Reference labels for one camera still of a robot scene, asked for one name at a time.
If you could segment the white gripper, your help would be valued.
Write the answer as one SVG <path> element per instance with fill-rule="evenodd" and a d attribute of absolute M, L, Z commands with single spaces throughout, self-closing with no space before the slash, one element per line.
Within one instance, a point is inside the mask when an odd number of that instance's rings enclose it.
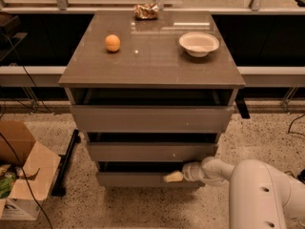
<path fill-rule="evenodd" d="M 185 178 L 187 181 L 201 181 L 203 170 L 200 162 L 190 162 L 183 166 L 182 173 L 179 171 L 172 172 L 163 177 L 167 183 L 180 182 Z"/>

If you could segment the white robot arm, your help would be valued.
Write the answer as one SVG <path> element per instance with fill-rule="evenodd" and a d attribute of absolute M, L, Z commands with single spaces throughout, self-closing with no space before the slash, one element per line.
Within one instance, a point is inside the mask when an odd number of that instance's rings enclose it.
<path fill-rule="evenodd" d="M 164 176 L 182 180 L 229 183 L 230 229 L 287 229 L 287 219 L 305 219 L 305 184 L 256 159 L 231 165 L 209 156 Z"/>

